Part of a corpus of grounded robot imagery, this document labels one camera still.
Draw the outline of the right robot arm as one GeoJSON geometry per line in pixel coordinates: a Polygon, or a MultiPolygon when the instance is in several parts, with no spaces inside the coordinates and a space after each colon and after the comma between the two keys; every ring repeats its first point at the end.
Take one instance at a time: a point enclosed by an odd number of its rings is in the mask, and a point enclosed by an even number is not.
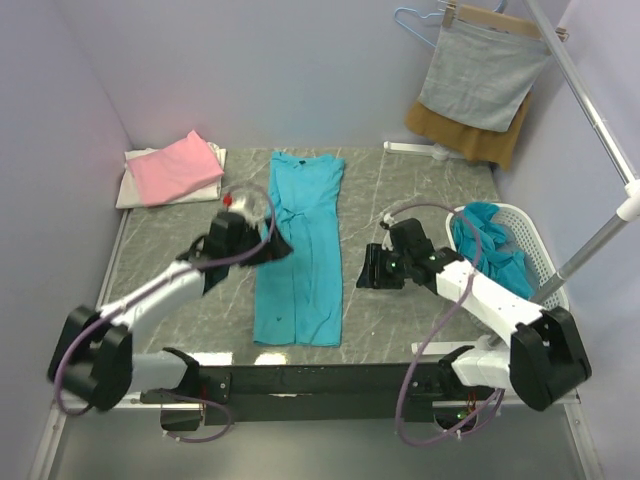
{"type": "Polygon", "coordinates": [[[439,362],[439,387],[460,399],[473,387],[514,392],[543,411],[586,382],[592,367],[572,314],[546,309],[510,292],[449,247],[436,249],[415,218],[386,217],[380,243],[366,247],[356,285],[399,290],[406,281],[425,287],[476,317],[499,342],[459,347],[439,362]]]}

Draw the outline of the teal t shirt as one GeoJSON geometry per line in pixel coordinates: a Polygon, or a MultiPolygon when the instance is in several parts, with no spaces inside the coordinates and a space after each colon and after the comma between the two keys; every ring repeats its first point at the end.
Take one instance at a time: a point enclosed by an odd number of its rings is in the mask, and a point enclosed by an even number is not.
{"type": "Polygon", "coordinates": [[[337,214],[345,161],[275,152],[268,193],[276,226],[293,252],[256,273],[253,340],[263,345],[337,347],[343,272],[337,214]]]}

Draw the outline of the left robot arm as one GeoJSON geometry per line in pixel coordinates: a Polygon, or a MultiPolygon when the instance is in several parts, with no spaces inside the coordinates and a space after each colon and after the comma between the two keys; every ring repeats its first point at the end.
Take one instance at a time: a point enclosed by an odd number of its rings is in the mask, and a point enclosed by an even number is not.
{"type": "Polygon", "coordinates": [[[75,308],[59,336],[47,371],[54,396],[64,392],[106,412],[134,392],[163,391],[179,402],[201,401],[201,366],[192,356],[166,348],[136,356],[134,342],[184,304],[204,297],[233,266],[282,260],[292,247],[276,225],[276,209],[254,214],[246,197],[218,211],[208,233],[197,237],[157,277],[99,309],[75,308]]]}

